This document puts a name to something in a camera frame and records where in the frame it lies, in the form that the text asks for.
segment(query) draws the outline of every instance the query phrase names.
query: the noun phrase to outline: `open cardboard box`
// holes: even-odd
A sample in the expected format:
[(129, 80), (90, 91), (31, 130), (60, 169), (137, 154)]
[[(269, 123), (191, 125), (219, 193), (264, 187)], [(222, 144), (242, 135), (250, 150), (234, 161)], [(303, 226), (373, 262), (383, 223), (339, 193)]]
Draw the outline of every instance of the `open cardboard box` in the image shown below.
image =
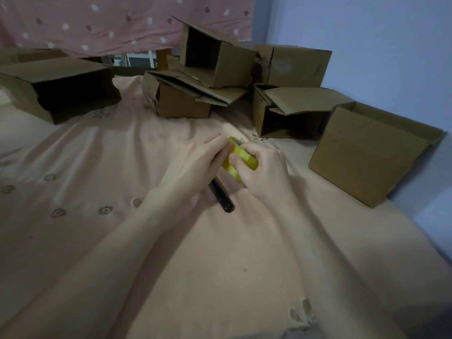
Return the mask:
[(212, 105), (226, 107), (247, 92), (240, 88), (207, 88), (177, 69), (148, 71), (141, 87), (161, 117), (208, 118)]
[(113, 77), (109, 67), (70, 57), (0, 66), (14, 106), (55, 124), (119, 102)]
[(254, 85), (253, 122), (261, 137), (313, 139), (320, 136), (331, 111), (350, 102), (327, 88)]
[(259, 63), (253, 66), (256, 83), (279, 87), (320, 87), (332, 52), (306, 47), (254, 45)]
[(20, 47), (2, 47), (0, 49), (0, 65), (43, 61), (61, 57), (67, 57), (67, 54), (59, 49), (25, 49)]
[(255, 50), (211, 28), (182, 22), (181, 71), (212, 88), (250, 84)]
[(374, 208), (444, 134), (353, 102), (334, 110), (309, 168)]

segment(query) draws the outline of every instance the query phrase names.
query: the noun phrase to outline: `yellow tape roll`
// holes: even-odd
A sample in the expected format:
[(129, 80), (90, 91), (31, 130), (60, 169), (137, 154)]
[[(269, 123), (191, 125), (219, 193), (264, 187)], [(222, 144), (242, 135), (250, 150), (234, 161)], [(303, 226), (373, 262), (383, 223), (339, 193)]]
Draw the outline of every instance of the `yellow tape roll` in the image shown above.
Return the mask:
[[(259, 161), (255, 159), (251, 154), (246, 152), (243, 148), (237, 145), (237, 142), (241, 141), (234, 137), (229, 137), (228, 141), (234, 144), (231, 153), (238, 155), (250, 169), (256, 170), (257, 166), (259, 165)], [(226, 157), (222, 166), (224, 170), (229, 172), (229, 175), (234, 177), (237, 181), (243, 182), (237, 170), (235, 170), (234, 167), (229, 163), (229, 157)]]

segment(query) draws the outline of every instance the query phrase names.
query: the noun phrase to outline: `bed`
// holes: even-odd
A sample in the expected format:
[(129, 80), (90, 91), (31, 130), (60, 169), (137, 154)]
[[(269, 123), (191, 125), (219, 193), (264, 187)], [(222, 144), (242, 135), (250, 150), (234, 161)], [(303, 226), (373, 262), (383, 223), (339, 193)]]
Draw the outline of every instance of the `bed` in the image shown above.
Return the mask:
[[(307, 167), (315, 141), (258, 138), (247, 100), (209, 119), (159, 118), (140, 76), (115, 77), (123, 100), (62, 125), (14, 109), (0, 91), (0, 325), (139, 206), (181, 142), (213, 130), (281, 149), (293, 183), (383, 307), (407, 332), (452, 302), (452, 271), (387, 200), (370, 209)], [(221, 170), (236, 206), (206, 188), (173, 216), (110, 338), (280, 335), (305, 296), (272, 214)]]

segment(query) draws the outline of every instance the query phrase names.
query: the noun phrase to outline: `pink curtain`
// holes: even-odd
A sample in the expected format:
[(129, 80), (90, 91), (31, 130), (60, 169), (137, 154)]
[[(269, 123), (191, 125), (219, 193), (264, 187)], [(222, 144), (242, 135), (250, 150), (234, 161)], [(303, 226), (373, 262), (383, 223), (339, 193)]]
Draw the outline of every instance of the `pink curtain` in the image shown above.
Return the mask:
[(60, 48), (72, 56), (178, 46), (171, 16), (251, 40), (254, 0), (0, 0), (2, 46)]

